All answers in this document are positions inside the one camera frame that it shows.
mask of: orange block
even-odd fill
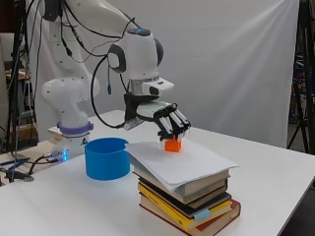
[[[166,151],[180,152],[181,141],[177,141],[176,139],[167,140],[164,148]]]

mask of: blue sticker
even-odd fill
[[[210,216],[210,212],[209,210],[206,208],[198,213],[196,213],[194,215],[194,218],[196,219],[196,221],[202,221],[202,220],[205,220],[207,218],[209,218]]]

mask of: white wall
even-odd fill
[[[108,2],[136,17],[161,42],[160,74],[176,85],[173,94],[163,99],[177,102],[193,126],[284,147],[299,0]],[[85,34],[83,39],[88,46],[96,45],[95,37],[87,40]],[[46,57],[47,51],[40,57],[39,88],[54,78]],[[92,68],[96,61],[87,64]],[[123,108],[117,77],[112,77],[114,95],[105,94],[106,65],[98,79],[99,110]],[[39,93],[37,98],[43,140],[56,117]],[[93,115],[90,102],[81,105]]]

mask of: blue bucket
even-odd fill
[[[130,171],[130,158],[125,150],[127,141],[103,138],[89,142],[86,147],[87,175],[96,180],[114,180]]]

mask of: white paper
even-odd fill
[[[179,153],[164,151],[158,143],[152,142],[128,144],[126,148],[170,192],[188,182],[237,166],[189,140],[183,140],[183,149]]]

